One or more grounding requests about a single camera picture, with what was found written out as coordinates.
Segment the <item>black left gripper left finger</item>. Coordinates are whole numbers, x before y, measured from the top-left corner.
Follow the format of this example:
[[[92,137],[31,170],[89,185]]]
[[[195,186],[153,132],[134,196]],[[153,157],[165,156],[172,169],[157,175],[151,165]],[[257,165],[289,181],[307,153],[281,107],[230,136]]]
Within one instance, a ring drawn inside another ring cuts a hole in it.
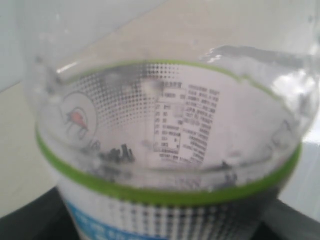
[[[2,240],[78,240],[57,188],[0,219]]]

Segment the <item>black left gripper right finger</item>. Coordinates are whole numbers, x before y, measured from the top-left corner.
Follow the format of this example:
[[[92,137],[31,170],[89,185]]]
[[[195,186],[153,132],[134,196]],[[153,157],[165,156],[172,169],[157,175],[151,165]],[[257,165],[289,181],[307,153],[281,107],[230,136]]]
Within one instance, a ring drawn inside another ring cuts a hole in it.
[[[280,200],[264,215],[253,240],[318,240],[320,223]]]

